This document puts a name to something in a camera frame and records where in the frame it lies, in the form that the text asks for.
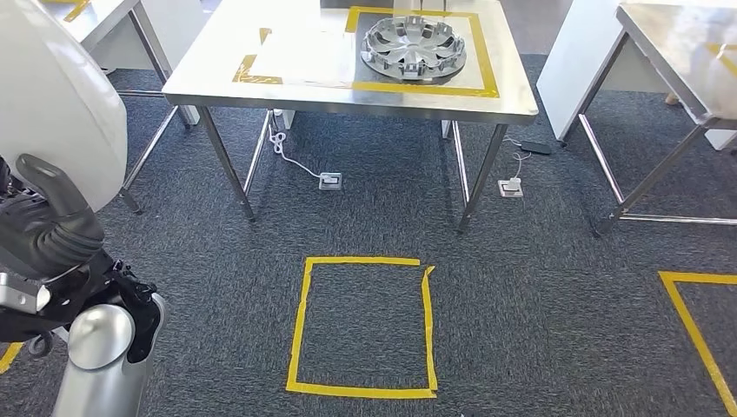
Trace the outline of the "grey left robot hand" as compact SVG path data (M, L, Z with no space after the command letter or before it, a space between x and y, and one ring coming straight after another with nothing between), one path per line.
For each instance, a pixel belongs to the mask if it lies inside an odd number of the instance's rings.
M90 261L102 250L96 214L67 174L30 154L17 173L35 191L1 203L1 263L32 280L52 279Z

